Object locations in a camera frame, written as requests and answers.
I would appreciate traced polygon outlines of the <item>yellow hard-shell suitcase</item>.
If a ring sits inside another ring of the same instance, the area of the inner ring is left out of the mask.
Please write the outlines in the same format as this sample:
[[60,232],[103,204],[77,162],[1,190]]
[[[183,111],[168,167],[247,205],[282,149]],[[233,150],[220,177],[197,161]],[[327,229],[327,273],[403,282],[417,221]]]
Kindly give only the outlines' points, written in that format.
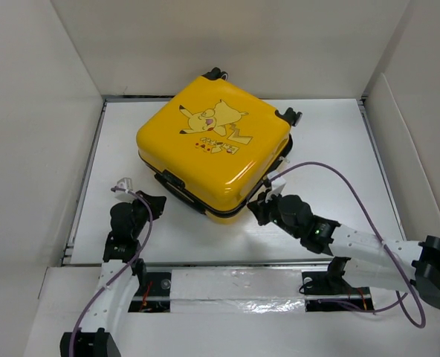
[[155,179],[193,210],[229,222],[291,151],[302,112],[280,111],[215,67],[194,79],[136,134]]

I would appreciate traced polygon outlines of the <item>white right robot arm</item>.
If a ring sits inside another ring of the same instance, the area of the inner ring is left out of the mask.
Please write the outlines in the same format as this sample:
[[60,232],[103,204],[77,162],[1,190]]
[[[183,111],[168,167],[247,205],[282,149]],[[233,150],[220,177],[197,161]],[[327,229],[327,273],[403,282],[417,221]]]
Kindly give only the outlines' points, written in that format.
[[315,254],[332,257],[326,284],[333,292],[373,286],[415,292],[440,309],[440,238],[423,241],[379,239],[312,213],[297,195],[266,193],[247,204],[259,225],[274,223]]

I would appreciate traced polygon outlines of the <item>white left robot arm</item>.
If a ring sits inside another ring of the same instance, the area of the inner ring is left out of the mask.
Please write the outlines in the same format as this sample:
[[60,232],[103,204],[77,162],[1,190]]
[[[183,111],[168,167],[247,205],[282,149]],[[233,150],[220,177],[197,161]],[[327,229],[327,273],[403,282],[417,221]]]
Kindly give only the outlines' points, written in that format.
[[61,356],[120,356],[117,335],[135,295],[148,284],[140,253],[152,234],[153,222],[164,212],[165,196],[113,187],[134,198],[110,209],[111,230],[106,238],[96,291],[73,329],[59,342]]

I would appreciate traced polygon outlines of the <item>metal base rail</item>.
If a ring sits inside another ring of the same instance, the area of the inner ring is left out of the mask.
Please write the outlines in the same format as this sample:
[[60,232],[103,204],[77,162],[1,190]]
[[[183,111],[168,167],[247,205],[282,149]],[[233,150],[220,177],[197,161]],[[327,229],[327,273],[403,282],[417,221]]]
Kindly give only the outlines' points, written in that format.
[[283,266],[146,264],[145,284],[128,313],[173,315],[303,314],[373,310],[370,290],[321,291],[326,272]]

